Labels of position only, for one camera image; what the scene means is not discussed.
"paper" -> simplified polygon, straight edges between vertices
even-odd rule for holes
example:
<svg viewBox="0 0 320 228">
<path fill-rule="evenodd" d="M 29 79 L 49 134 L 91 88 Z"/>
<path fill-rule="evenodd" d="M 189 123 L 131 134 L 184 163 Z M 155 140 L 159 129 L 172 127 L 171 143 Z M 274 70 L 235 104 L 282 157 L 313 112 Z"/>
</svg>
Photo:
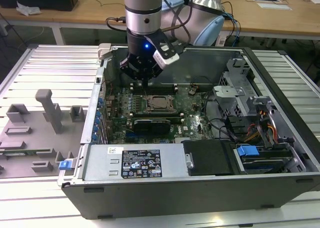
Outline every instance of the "paper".
<svg viewBox="0 0 320 228">
<path fill-rule="evenodd" d="M 320 0 L 311 0 L 314 4 L 320 4 Z"/>
<path fill-rule="evenodd" d="M 40 8 L 38 7 L 27 7 L 27 6 L 24 6 L 20 3 L 16 3 L 18 5 L 18 7 L 16 8 L 16 10 L 19 12 L 19 13 L 22 13 L 23 15 L 26 15 L 26 16 L 29 16 L 29 15 L 33 15 L 33 14 L 41 14 L 40 12 Z"/>
<path fill-rule="evenodd" d="M 277 4 L 258 4 L 263 9 L 280 9 L 280 10 L 292 10 L 287 5 L 277 5 Z"/>
</svg>

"table leg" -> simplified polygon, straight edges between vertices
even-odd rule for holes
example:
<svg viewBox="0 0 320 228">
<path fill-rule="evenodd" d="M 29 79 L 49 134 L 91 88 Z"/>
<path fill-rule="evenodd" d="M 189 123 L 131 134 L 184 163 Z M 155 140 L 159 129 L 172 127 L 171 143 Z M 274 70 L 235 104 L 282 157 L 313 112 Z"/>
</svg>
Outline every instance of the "table leg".
<svg viewBox="0 0 320 228">
<path fill-rule="evenodd" d="M 226 39 L 227 39 L 227 34 L 221 32 L 221 33 L 219 34 L 218 38 L 216 39 L 215 46 L 216 46 L 216 47 L 223 47 L 223 46 L 225 46 Z"/>
<path fill-rule="evenodd" d="M 94 35 L 94 45 L 99 45 L 100 38 L 99 38 L 99 30 L 94 29 L 93 30 L 93 35 Z"/>
<path fill-rule="evenodd" d="M 57 45 L 66 45 L 65 39 L 62 35 L 61 28 L 51 27 Z"/>
<path fill-rule="evenodd" d="M 273 42 L 275 41 L 276 39 L 273 39 L 273 38 L 268 38 L 268 41 L 266 43 L 266 47 L 267 48 L 271 48 L 271 46 L 273 45 Z"/>
<path fill-rule="evenodd" d="M 7 30 L 6 30 L 6 26 L 4 24 L 0 24 L 0 35 L 1 36 L 7 36 Z"/>
</svg>

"aluminum extrusion table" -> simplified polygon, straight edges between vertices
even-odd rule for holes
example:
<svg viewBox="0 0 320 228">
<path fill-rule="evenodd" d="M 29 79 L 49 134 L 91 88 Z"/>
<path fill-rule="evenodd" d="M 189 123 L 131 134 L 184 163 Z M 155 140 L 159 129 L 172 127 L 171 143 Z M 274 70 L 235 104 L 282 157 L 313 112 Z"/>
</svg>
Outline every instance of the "aluminum extrusion table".
<svg viewBox="0 0 320 228">
<path fill-rule="evenodd" d="M 11 103 L 42 110 L 34 98 L 50 88 L 53 100 L 68 110 L 77 103 L 88 107 L 100 66 L 97 46 L 46 46 L 28 49 L 0 86 L 0 125 Z M 319 139 L 319 89 L 287 56 L 277 51 L 255 51 L 271 76 Z M 265 95 L 261 84 L 258 88 Z M 281 208 L 200 214 L 86 220 L 57 186 L 57 177 L 0 179 L 0 227 L 319 227 L 320 192 L 307 192 Z"/>
</svg>

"side panel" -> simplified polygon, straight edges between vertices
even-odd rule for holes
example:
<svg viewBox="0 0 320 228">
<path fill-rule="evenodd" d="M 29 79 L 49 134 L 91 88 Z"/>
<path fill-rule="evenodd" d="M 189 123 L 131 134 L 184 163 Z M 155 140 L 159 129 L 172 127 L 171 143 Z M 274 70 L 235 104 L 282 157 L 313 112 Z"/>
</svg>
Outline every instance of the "side panel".
<svg viewBox="0 0 320 228">
<path fill-rule="evenodd" d="M 320 183 L 319 176 L 68 186 L 86 219 L 280 207 Z"/>
</svg>

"black plastic cover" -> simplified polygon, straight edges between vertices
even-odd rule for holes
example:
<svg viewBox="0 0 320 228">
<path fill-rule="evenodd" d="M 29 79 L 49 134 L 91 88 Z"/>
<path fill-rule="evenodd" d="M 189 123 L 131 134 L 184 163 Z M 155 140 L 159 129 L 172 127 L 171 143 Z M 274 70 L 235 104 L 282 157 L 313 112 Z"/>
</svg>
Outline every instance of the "black plastic cover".
<svg viewBox="0 0 320 228">
<path fill-rule="evenodd" d="M 184 152 L 191 154 L 190 176 L 240 174 L 233 151 L 235 144 L 224 140 L 184 141 Z"/>
</svg>

